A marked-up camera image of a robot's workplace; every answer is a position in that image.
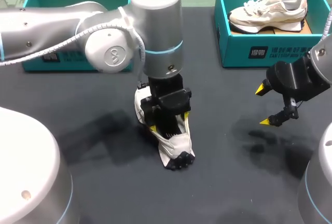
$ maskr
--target black table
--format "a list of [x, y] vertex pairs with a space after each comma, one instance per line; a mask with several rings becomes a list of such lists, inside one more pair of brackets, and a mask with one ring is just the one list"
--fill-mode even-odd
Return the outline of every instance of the black table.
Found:
[[297, 187], [332, 121], [332, 90], [304, 102], [298, 120], [260, 125], [283, 107], [281, 95], [255, 95], [265, 69], [221, 67], [213, 8], [184, 8], [183, 16], [182, 75], [193, 93], [196, 154], [187, 170], [165, 170], [154, 140], [141, 131], [132, 73], [27, 74], [20, 65], [3, 67], [0, 105], [54, 134], [73, 174], [81, 224], [302, 223]]

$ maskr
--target white sneaker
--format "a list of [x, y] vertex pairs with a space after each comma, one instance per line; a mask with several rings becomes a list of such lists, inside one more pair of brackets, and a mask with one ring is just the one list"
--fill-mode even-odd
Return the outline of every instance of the white sneaker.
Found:
[[257, 33], [268, 26], [299, 32], [307, 10], [307, 0], [250, 0], [228, 13], [228, 19], [233, 29], [244, 33]]
[[[135, 111], [139, 122], [145, 125], [141, 100], [151, 96], [150, 87], [135, 92]], [[166, 116], [158, 109], [154, 112], [156, 125], [149, 128], [158, 139], [161, 161], [167, 169], [176, 170], [192, 164], [195, 154], [191, 148], [188, 114]]]

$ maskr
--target white cable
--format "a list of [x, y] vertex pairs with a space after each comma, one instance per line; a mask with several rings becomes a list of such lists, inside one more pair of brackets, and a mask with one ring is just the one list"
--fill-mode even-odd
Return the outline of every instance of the white cable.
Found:
[[126, 25], [130, 27], [130, 30], [132, 30], [132, 33], [135, 35], [136, 39], [139, 42], [139, 47], [140, 47], [140, 56], [141, 56], [141, 66], [139, 68], [139, 74], [138, 74], [138, 81], [139, 84], [142, 82], [142, 72], [143, 72], [143, 68], [144, 68], [144, 63], [145, 63], [145, 45], [143, 40], [141, 39], [141, 37], [139, 36], [139, 34], [136, 32], [136, 30], [133, 28], [132, 23], [128, 17], [128, 15], [126, 14], [126, 12], [124, 11], [124, 9], [122, 7], [118, 8], [121, 16], [123, 18], [123, 20], [125, 21]]
[[326, 20], [326, 24], [325, 24], [325, 27], [324, 27], [324, 32], [323, 32], [321, 40], [324, 40], [327, 37], [328, 32], [330, 30], [331, 22], [332, 22], [332, 8], [331, 8], [330, 13], [328, 15], [328, 18]]
[[107, 22], [107, 23], [101, 23], [101, 24], [97, 24], [93, 27], [90, 27], [90, 28], [76, 34], [75, 36], [67, 39], [66, 41], [63, 41], [63, 42], [61, 42], [57, 45], [54, 45], [50, 48], [41, 50], [41, 51], [33, 53], [33, 54], [26, 55], [22, 58], [17, 58], [17, 59], [10, 60], [10, 61], [0, 62], [0, 66], [12, 65], [12, 64], [20, 63], [20, 62], [29, 61], [29, 60], [32, 60], [32, 59], [37, 58], [37, 57], [42, 57], [46, 54], [53, 53], [57, 50], [62, 49], [65, 46], [73, 43], [73, 42], [78, 41], [80, 38], [82, 38], [85, 35], [92, 34], [93, 32], [103, 30], [103, 29], [109, 29], [109, 28], [119, 29], [119, 30], [122, 30], [122, 31], [127, 31], [129, 33], [133, 33], [134, 36], [136, 37], [136, 39], [139, 42], [139, 47], [140, 47], [140, 50], [141, 50], [141, 60], [142, 61], [145, 60], [145, 46], [144, 46], [142, 38], [135, 31], [135, 29], [132, 26], [122, 26], [122, 25], [114, 24], [112, 22]]

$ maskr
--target teal shoe box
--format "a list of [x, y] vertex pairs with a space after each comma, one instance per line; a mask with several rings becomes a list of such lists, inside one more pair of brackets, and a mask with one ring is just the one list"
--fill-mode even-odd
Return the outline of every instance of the teal shoe box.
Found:
[[320, 41], [330, 11], [326, 0], [307, 0], [306, 20], [312, 34], [233, 35], [227, 13], [248, 1], [216, 0], [214, 19], [223, 67], [268, 67], [297, 60]]
[[[130, 0], [25, 0], [23, 7], [64, 7], [68, 5], [77, 4], [84, 1], [94, 1], [103, 5], [107, 10], [117, 9], [119, 6], [124, 6]], [[81, 52], [57, 52], [55, 56], [45, 56], [42, 58], [35, 58], [30, 61], [22, 63], [23, 68], [27, 72], [38, 71], [95, 71], [95, 69], [87, 61], [86, 57]], [[130, 71], [132, 64], [130, 64], [125, 71]]]

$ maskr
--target black shoe sole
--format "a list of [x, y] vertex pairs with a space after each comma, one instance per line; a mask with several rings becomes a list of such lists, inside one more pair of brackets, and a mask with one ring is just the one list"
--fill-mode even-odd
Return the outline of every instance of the black shoe sole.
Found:
[[192, 154], [183, 151], [177, 158], [171, 159], [165, 168], [173, 171], [181, 170], [191, 165], [194, 160], [195, 157]]

